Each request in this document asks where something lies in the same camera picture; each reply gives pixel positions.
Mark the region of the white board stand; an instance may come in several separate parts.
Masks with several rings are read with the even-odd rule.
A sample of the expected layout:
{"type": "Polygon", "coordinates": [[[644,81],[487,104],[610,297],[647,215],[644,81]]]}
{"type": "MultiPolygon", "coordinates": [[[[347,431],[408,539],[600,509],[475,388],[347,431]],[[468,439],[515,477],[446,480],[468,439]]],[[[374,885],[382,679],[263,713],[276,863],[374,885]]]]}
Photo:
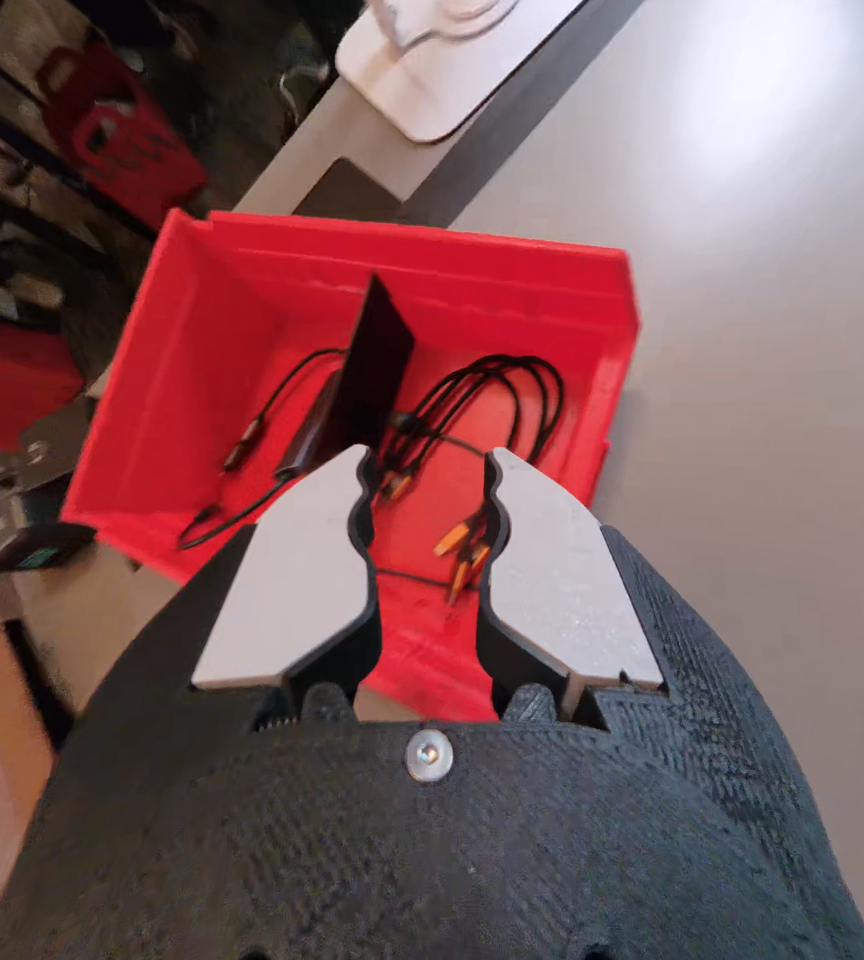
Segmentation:
{"type": "Polygon", "coordinates": [[[405,138],[448,138],[581,1],[367,1],[339,75],[405,138]]]}

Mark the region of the red storage bin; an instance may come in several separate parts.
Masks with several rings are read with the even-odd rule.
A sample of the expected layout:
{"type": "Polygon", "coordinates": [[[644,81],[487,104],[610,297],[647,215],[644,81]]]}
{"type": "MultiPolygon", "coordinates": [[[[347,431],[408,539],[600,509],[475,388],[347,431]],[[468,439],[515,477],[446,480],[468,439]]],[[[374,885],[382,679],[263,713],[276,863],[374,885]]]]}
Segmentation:
{"type": "MultiPolygon", "coordinates": [[[[271,407],[242,470],[220,465],[273,389],[314,350],[350,343],[372,275],[414,333],[394,409],[489,354],[548,361],[560,419],[539,468],[586,505],[640,330],[629,260],[615,249],[418,226],[174,212],[153,249],[63,510],[99,540],[183,585],[231,532],[188,551],[180,530],[216,524],[273,472],[335,368],[314,361],[271,407]]],[[[482,458],[445,442],[375,514],[383,653],[366,688],[419,715],[495,719],[475,652],[477,596],[449,606],[452,557],[434,545],[481,503],[482,458]]]]}

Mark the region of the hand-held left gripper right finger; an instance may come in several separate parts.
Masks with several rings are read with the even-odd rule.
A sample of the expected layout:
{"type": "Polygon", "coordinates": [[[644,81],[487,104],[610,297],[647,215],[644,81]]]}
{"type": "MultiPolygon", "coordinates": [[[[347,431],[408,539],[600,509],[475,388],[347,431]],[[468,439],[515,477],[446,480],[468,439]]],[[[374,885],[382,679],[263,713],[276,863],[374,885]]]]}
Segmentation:
{"type": "Polygon", "coordinates": [[[486,456],[477,659],[503,716],[527,686],[560,718],[589,718],[586,690],[665,691],[665,677],[606,541],[578,498],[497,447],[486,456]]]}

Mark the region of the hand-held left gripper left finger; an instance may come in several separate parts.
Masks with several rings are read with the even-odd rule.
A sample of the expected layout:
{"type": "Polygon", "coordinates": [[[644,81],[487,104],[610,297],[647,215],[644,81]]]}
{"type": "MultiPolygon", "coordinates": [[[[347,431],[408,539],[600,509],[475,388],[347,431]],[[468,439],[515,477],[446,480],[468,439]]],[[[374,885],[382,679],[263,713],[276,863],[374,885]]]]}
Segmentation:
{"type": "Polygon", "coordinates": [[[258,519],[192,674],[197,690],[275,688],[301,711],[331,684],[353,703],[382,628],[371,501],[358,443],[294,481],[258,519]]]}

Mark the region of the grey usb hub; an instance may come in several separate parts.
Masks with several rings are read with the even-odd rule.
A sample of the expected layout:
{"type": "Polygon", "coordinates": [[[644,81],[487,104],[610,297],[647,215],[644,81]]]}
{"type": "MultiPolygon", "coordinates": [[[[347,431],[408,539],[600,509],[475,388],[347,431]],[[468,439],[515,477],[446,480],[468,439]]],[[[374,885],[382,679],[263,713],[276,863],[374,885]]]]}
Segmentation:
{"type": "Polygon", "coordinates": [[[276,465],[275,477],[308,474],[348,446],[352,412],[345,380],[344,367],[326,377],[276,465]]]}

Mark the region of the dark grey box device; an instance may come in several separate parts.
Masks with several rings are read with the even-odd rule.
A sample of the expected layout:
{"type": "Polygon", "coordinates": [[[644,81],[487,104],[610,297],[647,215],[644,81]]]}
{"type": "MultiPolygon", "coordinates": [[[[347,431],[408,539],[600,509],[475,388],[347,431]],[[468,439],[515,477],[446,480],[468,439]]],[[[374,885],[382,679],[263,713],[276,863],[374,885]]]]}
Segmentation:
{"type": "Polygon", "coordinates": [[[17,527],[0,519],[0,573],[62,567],[94,540],[95,530],[88,526],[57,522],[17,527]]]}

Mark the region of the red tote bag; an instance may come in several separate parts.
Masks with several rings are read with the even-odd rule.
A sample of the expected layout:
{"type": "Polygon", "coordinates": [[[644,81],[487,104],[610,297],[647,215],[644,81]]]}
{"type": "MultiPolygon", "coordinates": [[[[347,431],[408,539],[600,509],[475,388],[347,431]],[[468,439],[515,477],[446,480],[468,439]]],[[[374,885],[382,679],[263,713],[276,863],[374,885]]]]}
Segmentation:
{"type": "Polygon", "coordinates": [[[0,318],[0,451],[16,452],[23,434],[84,389],[65,338],[0,318]]]}
{"type": "Polygon", "coordinates": [[[35,73],[43,124],[85,181],[157,232],[207,174],[137,75],[100,42],[58,46],[35,73]]]}

